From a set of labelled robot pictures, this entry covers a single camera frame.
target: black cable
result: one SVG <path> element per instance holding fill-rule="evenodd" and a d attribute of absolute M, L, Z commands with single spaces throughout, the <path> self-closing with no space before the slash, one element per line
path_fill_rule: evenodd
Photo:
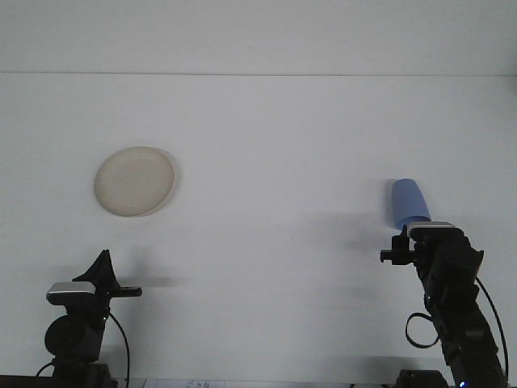
<path fill-rule="evenodd" d="M 492 311 L 494 312 L 495 320 L 498 323 L 499 327 L 499 333 L 501 334 L 501 342 L 502 342 L 502 351 L 504 352 L 504 375 L 506 379 L 508 379 L 509 374 L 509 362 L 508 362 L 508 348 L 506 347 L 506 338 L 504 336 L 504 330 L 502 329 L 501 319 L 499 319 L 498 311 L 495 309 L 495 304 L 492 302 L 492 298 L 488 294 L 488 291 L 486 291 L 485 286 L 482 284 L 481 280 L 479 280 L 479 277 L 476 277 L 476 281 L 483 290 L 483 293 L 485 293 L 486 299 L 488 299 L 488 303 L 490 304 L 490 307 L 492 307 Z"/>
<path fill-rule="evenodd" d="M 122 328 L 119 321 L 116 320 L 116 318 L 113 316 L 112 313 L 110 313 L 110 317 L 116 323 L 116 326 L 119 327 L 120 332 L 122 333 L 122 336 L 124 337 L 124 343 L 126 344 L 126 354 L 128 355 L 128 368 L 126 369 L 126 387 L 125 388 L 128 388 L 129 387 L 129 366 L 130 366 L 128 337 L 126 337 L 126 333 L 124 333 L 124 329 Z"/>
<path fill-rule="evenodd" d="M 413 313 L 412 315 L 410 315 L 410 317 L 407 319 L 407 322 L 406 322 L 406 339 L 408 340 L 408 342 L 419 349 L 428 349 L 431 346 L 435 346 L 438 343 L 438 336 L 436 336 L 436 339 L 433 341 L 432 344 L 419 344 L 418 342 L 416 342 L 414 339 L 412 339 L 410 337 L 410 333 L 407 331 L 407 328 L 410 325 L 411 319 L 413 319 L 413 318 L 423 318 L 426 321 L 429 321 L 431 323 L 433 322 L 431 316 L 429 316 L 429 315 L 425 315 L 422 313 Z"/>
<path fill-rule="evenodd" d="M 40 376 L 40 375 L 41 375 L 41 372 L 43 372 L 43 371 L 44 371 L 44 370 L 46 370 L 49 366 L 52 366 L 52 365 L 53 365 L 53 363 L 52 363 L 52 362 L 49 362 L 48 364 L 43 365 L 43 366 L 41 367 L 41 369 L 40 369 L 40 370 L 38 370 L 38 373 L 36 373 L 36 377 Z"/>

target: white wall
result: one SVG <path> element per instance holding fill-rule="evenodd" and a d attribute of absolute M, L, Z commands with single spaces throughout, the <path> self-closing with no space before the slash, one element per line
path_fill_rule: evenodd
<path fill-rule="evenodd" d="M 18 0 L 0 70 L 515 74 L 511 0 Z"/>
<path fill-rule="evenodd" d="M 44 332 L 62 310 L 45 292 L 110 248 L 120 282 L 144 286 L 111 304 L 134 377 L 392 382 L 400 368 L 438 368 L 450 378 L 438 348 L 404 339 L 422 310 L 413 268 L 378 261 L 397 232 L 389 184 L 405 176 L 435 219 L 486 251 L 480 275 L 515 359 L 516 77 L 41 72 L 511 74 L 516 3 L 41 4 L 0 5 L 0 373 L 50 360 Z M 415 15 L 429 18 L 420 36 L 406 28 Z M 292 34 L 276 39 L 283 25 Z M 329 36 L 344 36 L 349 54 Z M 393 49 L 368 48 L 378 40 Z M 426 46 L 435 61 L 424 40 L 440 42 Z M 309 55 L 316 47 L 325 53 Z M 100 208 L 93 178 L 134 145 L 169 152 L 177 181 L 160 212 L 126 219 Z M 103 359 L 124 374 L 114 325 Z"/>

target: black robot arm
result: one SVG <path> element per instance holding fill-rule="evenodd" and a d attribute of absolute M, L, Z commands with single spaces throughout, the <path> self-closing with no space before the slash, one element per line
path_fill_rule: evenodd
<path fill-rule="evenodd" d="M 415 241 L 410 251 L 410 239 Z M 424 306 L 460 388 L 507 388 L 490 326 L 476 303 L 474 284 L 483 260 L 463 231 L 447 222 L 414 222 L 392 239 L 380 260 L 413 263 L 424 288 Z"/>

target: beige plate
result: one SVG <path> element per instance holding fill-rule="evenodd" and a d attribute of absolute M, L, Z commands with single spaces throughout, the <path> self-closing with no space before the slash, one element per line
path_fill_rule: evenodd
<path fill-rule="evenodd" d="M 108 212 L 124 217 L 151 213 L 172 189 L 174 171 L 167 156 L 149 147 L 112 155 L 95 176 L 95 196 Z"/>

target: plate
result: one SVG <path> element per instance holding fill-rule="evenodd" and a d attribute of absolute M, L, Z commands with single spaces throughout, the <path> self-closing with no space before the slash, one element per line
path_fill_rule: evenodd
<path fill-rule="evenodd" d="M 132 147 L 113 154 L 100 167 L 95 176 L 95 197 L 110 213 L 143 216 L 165 201 L 173 182 L 174 170 L 163 152 Z"/>

